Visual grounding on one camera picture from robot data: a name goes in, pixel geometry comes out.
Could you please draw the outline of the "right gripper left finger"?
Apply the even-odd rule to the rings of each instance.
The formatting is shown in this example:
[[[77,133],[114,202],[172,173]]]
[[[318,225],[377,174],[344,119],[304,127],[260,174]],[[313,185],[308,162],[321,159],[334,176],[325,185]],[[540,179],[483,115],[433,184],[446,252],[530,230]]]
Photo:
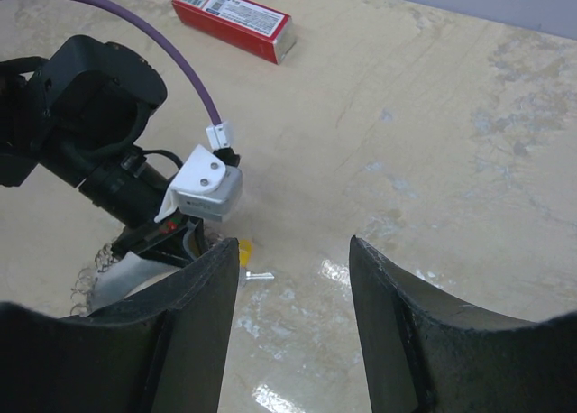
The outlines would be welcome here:
[[[87,317],[3,303],[2,411],[217,411],[238,279],[226,239]]]

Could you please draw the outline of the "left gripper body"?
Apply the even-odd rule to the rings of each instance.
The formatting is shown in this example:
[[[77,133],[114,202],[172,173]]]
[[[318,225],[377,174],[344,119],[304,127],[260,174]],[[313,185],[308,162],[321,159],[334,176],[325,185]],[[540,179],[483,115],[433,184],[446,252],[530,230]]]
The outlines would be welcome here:
[[[145,260],[184,268],[223,239],[203,219],[173,214],[159,224],[150,221],[135,229],[125,227],[111,251],[118,259],[131,252]]]

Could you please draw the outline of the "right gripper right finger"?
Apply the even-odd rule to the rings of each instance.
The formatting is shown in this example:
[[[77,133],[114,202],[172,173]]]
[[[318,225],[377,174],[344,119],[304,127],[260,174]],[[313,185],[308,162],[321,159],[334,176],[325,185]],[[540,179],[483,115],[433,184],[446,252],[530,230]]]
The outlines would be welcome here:
[[[575,411],[574,313],[534,323],[489,311],[358,237],[349,270],[373,411]]]

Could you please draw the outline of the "small yellow key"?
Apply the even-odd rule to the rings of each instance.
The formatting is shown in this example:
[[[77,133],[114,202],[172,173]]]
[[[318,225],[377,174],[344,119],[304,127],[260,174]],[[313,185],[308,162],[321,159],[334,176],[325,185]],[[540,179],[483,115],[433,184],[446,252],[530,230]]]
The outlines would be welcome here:
[[[245,286],[250,281],[269,281],[274,280],[275,276],[267,272],[255,272],[252,271],[251,261],[253,254],[252,242],[248,239],[242,239],[238,243],[239,249],[239,263],[240,263],[240,273],[239,273],[239,285],[241,287]]]

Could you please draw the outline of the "blue grey keyring with rings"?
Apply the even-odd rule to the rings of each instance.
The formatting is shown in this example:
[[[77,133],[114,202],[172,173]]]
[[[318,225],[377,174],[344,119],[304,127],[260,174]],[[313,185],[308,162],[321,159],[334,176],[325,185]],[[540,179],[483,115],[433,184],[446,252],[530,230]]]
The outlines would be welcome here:
[[[73,306],[69,313],[85,317],[178,270],[178,267],[146,260],[132,252],[117,259],[112,254],[112,245],[107,243],[98,251],[94,261],[79,271],[71,289]]]

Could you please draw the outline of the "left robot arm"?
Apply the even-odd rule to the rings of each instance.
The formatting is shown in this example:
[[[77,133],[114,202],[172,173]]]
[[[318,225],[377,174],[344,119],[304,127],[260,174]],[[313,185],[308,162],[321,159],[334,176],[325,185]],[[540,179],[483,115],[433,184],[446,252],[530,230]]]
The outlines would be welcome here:
[[[1,65],[1,183],[21,186],[42,166],[122,223],[112,255],[185,267],[208,249],[204,223],[156,216],[169,179],[137,145],[166,100],[160,74],[136,52],[75,35],[48,59]]]

